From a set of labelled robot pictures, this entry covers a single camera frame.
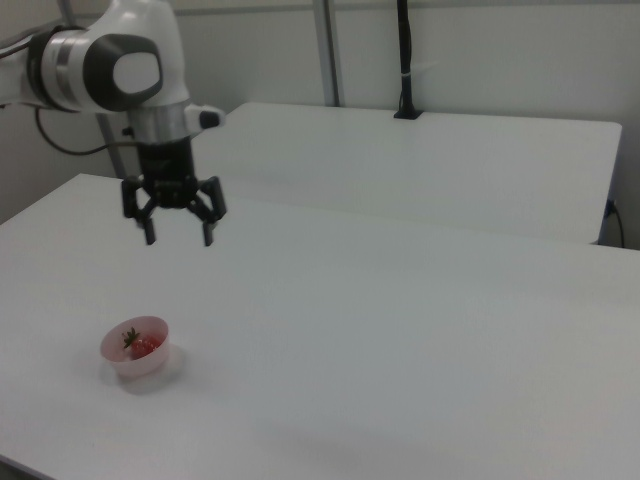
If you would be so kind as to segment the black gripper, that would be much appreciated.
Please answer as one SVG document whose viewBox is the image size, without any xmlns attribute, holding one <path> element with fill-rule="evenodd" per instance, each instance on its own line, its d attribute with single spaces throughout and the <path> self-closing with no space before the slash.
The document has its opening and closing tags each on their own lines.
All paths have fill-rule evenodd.
<svg viewBox="0 0 640 480">
<path fill-rule="evenodd" d="M 160 144 L 137 145 L 142 180 L 129 176 L 121 182 L 123 215 L 143 230 L 147 245 L 156 242 L 152 214 L 164 209 L 188 209 L 200 219 L 204 245 L 214 241 L 214 228 L 227 213 L 221 181 L 217 176 L 197 180 L 191 138 Z M 140 189 L 149 195 L 143 207 L 138 204 Z"/>
</svg>

